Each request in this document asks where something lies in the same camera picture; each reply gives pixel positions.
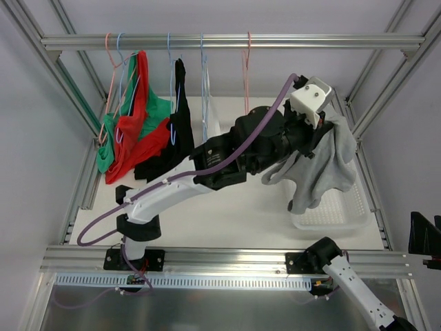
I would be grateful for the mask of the grey tank top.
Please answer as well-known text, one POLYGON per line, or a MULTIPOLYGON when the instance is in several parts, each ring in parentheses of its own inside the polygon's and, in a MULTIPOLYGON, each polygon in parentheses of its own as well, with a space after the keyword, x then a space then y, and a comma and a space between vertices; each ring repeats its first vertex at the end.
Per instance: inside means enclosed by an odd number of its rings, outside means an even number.
POLYGON ((314 158, 295 152, 261 178, 264 185, 275 185, 282 180, 296 184, 287 206, 292 214, 304 214, 308 209, 317 208, 326 191, 347 192, 355 183, 356 172, 350 163, 356 153, 356 140, 347 120, 331 105, 325 107, 325 119, 333 124, 333 128, 314 148, 314 158))

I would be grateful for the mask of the white tank top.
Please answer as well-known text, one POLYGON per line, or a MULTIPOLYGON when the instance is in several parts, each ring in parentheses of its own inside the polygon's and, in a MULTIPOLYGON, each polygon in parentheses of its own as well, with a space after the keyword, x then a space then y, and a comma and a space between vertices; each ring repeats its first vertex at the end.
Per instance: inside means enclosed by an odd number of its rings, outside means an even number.
POLYGON ((214 105, 214 99, 210 93, 210 80, 207 66, 207 91, 208 91, 208 139, 221 134, 221 126, 214 105))

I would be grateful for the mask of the blue hanger of white top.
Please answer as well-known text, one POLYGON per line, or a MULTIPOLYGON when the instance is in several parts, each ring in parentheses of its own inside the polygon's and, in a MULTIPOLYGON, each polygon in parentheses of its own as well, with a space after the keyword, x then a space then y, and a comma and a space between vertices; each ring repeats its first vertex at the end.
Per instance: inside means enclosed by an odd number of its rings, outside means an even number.
POLYGON ((208 140, 208 91, 207 91, 207 56, 204 51, 204 34, 201 33, 201 112, 203 124, 203 142, 208 140))

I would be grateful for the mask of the black tank top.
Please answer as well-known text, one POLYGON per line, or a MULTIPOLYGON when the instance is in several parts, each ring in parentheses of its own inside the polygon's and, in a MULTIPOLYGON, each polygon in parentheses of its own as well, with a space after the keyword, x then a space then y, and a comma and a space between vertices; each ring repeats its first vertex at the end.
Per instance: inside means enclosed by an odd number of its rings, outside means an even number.
POLYGON ((177 110, 170 115, 166 125, 167 145, 158 156, 153 156, 134 168, 136 180, 147 182, 164 175, 188 157, 195 145, 191 126, 190 109, 185 94, 185 66, 182 59, 175 62, 175 92, 178 97, 177 110))

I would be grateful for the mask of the blue hanger of black top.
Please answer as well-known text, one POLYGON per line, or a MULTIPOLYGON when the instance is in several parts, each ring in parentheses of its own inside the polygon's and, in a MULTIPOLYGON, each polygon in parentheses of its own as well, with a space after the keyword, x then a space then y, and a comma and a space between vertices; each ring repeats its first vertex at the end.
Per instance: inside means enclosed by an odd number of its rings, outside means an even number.
MULTIPOLYGON (((175 60, 172 58, 172 52, 170 47, 170 41, 171 41, 171 33, 167 33, 167 53, 169 57, 170 62, 170 101, 171 101, 171 108, 170 108, 170 114, 174 114, 178 108, 179 105, 179 95, 174 96, 174 78, 175 78, 175 60)), ((174 124, 170 123, 170 141, 172 145, 174 146, 176 144, 176 130, 174 128, 174 124)))

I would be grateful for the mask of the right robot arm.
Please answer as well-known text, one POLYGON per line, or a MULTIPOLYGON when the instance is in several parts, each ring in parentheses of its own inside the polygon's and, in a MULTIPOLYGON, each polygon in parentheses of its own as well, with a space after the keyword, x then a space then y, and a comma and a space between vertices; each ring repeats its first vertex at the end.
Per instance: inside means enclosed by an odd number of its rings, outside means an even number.
MULTIPOLYGON (((439 215, 434 216, 434 222, 430 222, 419 212, 411 213, 408 253, 430 256, 423 264, 428 269, 440 269, 439 215)), ((370 291, 336 242, 329 237, 323 237, 307 248, 298 263, 315 273, 330 276, 355 304, 371 330, 415 330, 412 323, 395 315, 370 291)))

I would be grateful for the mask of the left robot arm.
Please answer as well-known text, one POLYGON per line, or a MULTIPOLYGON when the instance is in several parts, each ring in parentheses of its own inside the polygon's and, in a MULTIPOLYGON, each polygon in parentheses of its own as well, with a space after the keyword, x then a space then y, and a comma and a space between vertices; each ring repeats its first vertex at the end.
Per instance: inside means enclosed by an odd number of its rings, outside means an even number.
POLYGON ((123 206, 123 213, 116 218, 116 229, 124 238, 121 264, 128 270, 141 266, 147 243, 161 236, 159 215, 165 210, 198 195, 244 183, 248 174, 259 174, 295 152, 312 159, 314 148, 332 123, 324 112, 319 112, 318 124, 310 124, 289 102, 284 107, 284 112, 272 112, 268 106, 254 108, 237 118, 229 132, 208 139, 144 188, 117 186, 116 202, 123 206))

